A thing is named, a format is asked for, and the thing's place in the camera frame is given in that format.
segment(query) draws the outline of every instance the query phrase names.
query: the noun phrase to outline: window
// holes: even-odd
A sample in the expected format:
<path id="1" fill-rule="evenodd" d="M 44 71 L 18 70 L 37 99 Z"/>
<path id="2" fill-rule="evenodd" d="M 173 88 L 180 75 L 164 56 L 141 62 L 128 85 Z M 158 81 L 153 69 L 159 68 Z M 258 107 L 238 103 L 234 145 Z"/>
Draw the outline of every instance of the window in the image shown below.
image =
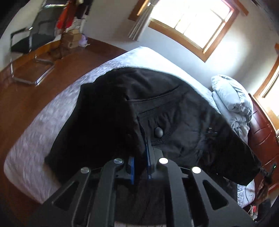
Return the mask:
<path id="1" fill-rule="evenodd" d="M 264 108 L 274 127 L 279 129 L 279 57 L 254 97 Z"/>
<path id="2" fill-rule="evenodd" d="M 179 42 L 204 62 L 220 43 L 239 10 L 232 0 L 160 0 L 149 27 Z M 129 19 L 136 20 L 148 0 L 139 0 Z"/>

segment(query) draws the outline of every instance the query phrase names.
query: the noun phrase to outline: chrome chair leg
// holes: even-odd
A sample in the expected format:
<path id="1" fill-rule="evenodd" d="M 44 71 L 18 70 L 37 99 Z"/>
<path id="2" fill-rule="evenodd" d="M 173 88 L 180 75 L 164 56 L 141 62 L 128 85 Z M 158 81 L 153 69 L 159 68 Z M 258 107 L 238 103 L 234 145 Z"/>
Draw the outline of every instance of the chrome chair leg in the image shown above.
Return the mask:
<path id="1" fill-rule="evenodd" d="M 18 77 L 14 76 L 13 62 L 12 62 L 12 58 L 11 58 L 11 66 L 10 66 L 10 68 L 11 68 L 12 78 L 15 81 L 18 81 L 18 82 L 21 82 L 21 83 L 38 86 L 45 79 L 45 77 L 50 73 L 50 71 L 54 69 L 54 62 L 49 61 L 49 60 L 45 60 L 45 59 L 39 59 L 39 58 L 37 58 L 37 55 L 35 55 L 34 59 L 35 59 L 36 62 L 43 62 L 45 64 L 50 64 L 51 67 L 46 72 L 44 72 L 44 74 L 42 74 L 37 80 L 35 80 L 35 81 L 28 81 L 28 80 L 24 80 L 24 79 L 21 79 L 21 78 L 18 78 Z"/>

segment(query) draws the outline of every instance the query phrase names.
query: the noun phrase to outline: jacket button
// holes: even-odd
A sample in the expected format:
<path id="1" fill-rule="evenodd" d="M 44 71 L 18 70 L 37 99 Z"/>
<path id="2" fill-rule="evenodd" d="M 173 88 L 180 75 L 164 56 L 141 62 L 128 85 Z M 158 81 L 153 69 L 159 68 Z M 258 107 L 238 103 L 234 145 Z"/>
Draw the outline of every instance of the jacket button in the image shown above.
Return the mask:
<path id="1" fill-rule="evenodd" d="M 155 128 L 155 136 L 157 138 L 161 138 L 164 134 L 164 131 L 160 128 L 160 127 L 157 127 Z"/>

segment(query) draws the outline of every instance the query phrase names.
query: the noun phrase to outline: wall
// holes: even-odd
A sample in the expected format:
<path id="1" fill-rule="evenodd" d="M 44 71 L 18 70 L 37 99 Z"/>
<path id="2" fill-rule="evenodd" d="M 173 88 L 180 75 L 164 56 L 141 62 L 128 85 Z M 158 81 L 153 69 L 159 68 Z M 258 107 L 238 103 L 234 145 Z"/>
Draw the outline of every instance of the wall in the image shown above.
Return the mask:
<path id="1" fill-rule="evenodd" d="M 279 36 L 270 30 L 267 19 L 251 0 L 240 0 L 249 15 L 239 14 L 210 58 L 204 63 L 185 47 L 167 36 L 147 28 L 139 42 L 128 39 L 133 25 L 128 16 L 137 0 L 94 0 L 83 32 L 89 37 L 127 51 L 147 46 L 185 70 L 206 87 L 217 74 L 241 82 L 249 92 L 259 86 L 276 60 L 275 41 Z"/>
<path id="2" fill-rule="evenodd" d="M 25 27 L 31 27 L 35 17 L 42 5 L 43 0 L 30 0 L 21 8 L 9 23 L 5 32 L 0 39 L 0 71 L 10 63 L 10 35 L 12 32 Z M 26 37 L 27 32 L 15 35 L 13 43 Z M 19 57 L 20 54 L 13 54 L 13 58 Z"/>

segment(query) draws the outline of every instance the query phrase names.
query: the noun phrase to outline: chair backrest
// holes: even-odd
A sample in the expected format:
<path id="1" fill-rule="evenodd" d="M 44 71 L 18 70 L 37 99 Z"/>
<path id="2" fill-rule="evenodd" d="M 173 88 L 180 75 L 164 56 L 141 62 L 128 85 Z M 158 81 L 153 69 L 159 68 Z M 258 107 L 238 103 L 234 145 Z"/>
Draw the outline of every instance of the chair backrest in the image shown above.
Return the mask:
<path id="1" fill-rule="evenodd" d="M 67 0 L 45 0 L 32 24 L 30 35 L 39 33 L 54 37 L 56 23 L 66 3 Z"/>

